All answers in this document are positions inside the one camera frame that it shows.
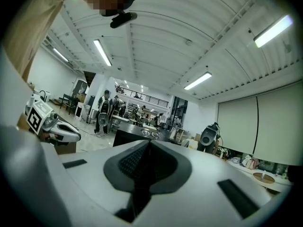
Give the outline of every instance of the black strip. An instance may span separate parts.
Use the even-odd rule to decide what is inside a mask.
[[[85,163],[87,163],[87,161],[81,159],[81,160],[76,160],[76,161],[65,162],[65,163],[63,163],[63,166],[64,166],[65,169],[67,169],[67,168],[72,168],[72,167],[75,167],[75,166],[80,166],[80,165],[83,165]]]
[[[218,185],[242,218],[247,218],[258,210],[257,205],[233,181],[221,181]]]
[[[256,141],[255,141],[255,146],[254,150],[252,151],[252,154],[255,153],[256,145],[257,145],[257,139],[258,139],[258,132],[259,132],[259,104],[258,104],[258,96],[256,96],[257,100],[257,115],[258,115],[258,120],[257,120],[257,134],[256,134]]]

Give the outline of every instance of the bottle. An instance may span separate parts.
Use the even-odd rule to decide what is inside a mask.
[[[288,167],[285,169],[284,173],[282,174],[283,179],[287,179],[287,172],[288,172]]]
[[[278,169],[276,171],[276,176],[278,176],[279,172],[280,172],[280,168],[278,167]]]

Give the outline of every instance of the lit light fixture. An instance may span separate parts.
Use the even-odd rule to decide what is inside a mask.
[[[278,22],[272,24],[270,27],[262,31],[259,35],[254,38],[254,42],[256,43],[257,47],[260,48],[261,46],[265,45],[268,41],[271,41],[275,38],[279,33],[286,30],[290,25],[293,24],[293,20],[289,15],[286,15]]]
[[[101,54],[103,60],[105,61],[107,66],[112,66],[112,63],[109,61],[109,58],[107,57],[107,55],[105,54],[105,51],[101,45],[101,42],[99,40],[94,40],[94,44],[96,46],[96,48],[98,49],[99,53]]]
[[[185,87],[185,90],[190,90],[191,88],[197,86],[198,84],[200,84],[201,82],[205,81],[206,79],[209,79],[212,77],[212,74],[210,74],[209,72],[203,74],[203,76],[201,76],[199,79],[197,79],[196,81],[194,81],[193,83],[189,84],[187,87]]]
[[[60,55],[65,61],[68,62],[68,59],[66,59],[57,49],[53,49],[58,55]]]

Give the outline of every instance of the beige clothing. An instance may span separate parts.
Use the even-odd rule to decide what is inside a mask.
[[[9,26],[3,45],[26,82],[35,54],[63,5],[63,0],[28,0]]]

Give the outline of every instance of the smoke detector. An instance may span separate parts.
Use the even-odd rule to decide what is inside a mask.
[[[191,40],[186,40],[186,42],[185,42],[188,46],[190,46],[191,45],[191,43],[192,43],[192,41]]]

